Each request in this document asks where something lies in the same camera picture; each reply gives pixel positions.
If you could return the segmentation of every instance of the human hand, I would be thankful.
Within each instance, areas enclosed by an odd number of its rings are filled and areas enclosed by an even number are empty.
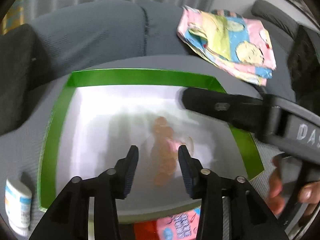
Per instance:
[[[276,166],[276,169],[269,178],[270,190],[267,204],[271,211],[275,215],[278,215],[285,206],[284,198],[280,194],[282,191],[282,182],[279,172],[279,157],[274,157],[272,163]],[[320,201],[320,181],[305,185],[299,192],[298,200],[301,203],[309,203],[304,216],[311,215]]]

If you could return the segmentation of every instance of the sofa armrest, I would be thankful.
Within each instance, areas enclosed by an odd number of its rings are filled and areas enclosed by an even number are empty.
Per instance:
[[[295,39],[299,24],[273,4],[264,0],[256,0],[251,13],[273,23]]]

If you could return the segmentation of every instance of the white bottle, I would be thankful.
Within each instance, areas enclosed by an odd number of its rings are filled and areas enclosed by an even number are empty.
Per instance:
[[[21,236],[28,235],[32,193],[19,180],[7,179],[5,185],[5,211],[11,228]]]

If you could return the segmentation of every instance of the pink packaging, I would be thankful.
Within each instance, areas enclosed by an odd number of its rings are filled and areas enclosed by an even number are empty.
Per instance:
[[[160,240],[196,239],[200,218],[200,207],[189,212],[157,220],[157,232]]]

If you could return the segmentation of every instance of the tray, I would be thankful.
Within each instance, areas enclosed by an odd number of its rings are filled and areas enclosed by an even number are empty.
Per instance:
[[[220,176],[252,179],[263,165],[250,133],[179,105],[183,87],[224,92],[212,76],[155,69],[98,69],[73,72],[48,122],[38,171],[42,211],[73,177],[95,177],[125,157],[130,145],[140,159],[126,200],[117,200],[121,223],[153,220],[200,205],[185,192],[179,165],[174,178],[155,187],[150,175],[152,123],[165,117],[178,134],[191,137],[194,157]]]

